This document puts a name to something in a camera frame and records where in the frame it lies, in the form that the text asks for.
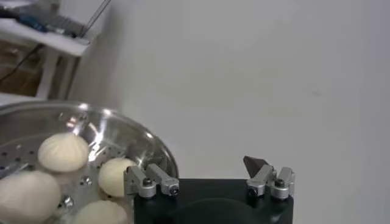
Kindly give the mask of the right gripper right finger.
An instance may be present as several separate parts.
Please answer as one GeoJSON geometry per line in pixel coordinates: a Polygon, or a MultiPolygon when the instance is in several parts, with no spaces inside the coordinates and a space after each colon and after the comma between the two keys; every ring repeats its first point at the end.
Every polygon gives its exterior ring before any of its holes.
{"type": "Polygon", "coordinates": [[[250,178],[246,181],[247,194],[252,198],[262,197],[270,190],[271,197],[286,200],[294,196],[295,173],[290,167],[282,167],[280,172],[264,159],[245,156],[244,165],[250,178]]]}

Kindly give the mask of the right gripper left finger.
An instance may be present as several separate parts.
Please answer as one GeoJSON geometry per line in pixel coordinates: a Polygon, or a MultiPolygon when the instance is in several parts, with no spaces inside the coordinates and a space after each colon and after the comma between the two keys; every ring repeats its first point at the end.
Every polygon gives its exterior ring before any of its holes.
{"type": "Polygon", "coordinates": [[[124,195],[139,195],[142,198],[152,198],[157,194],[157,186],[160,192],[169,197],[175,197],[180,192],[179,180],[169,176],[156,164],[149,164],[146,170],[138,166],[129,166],[123,172],[124,195]]]}

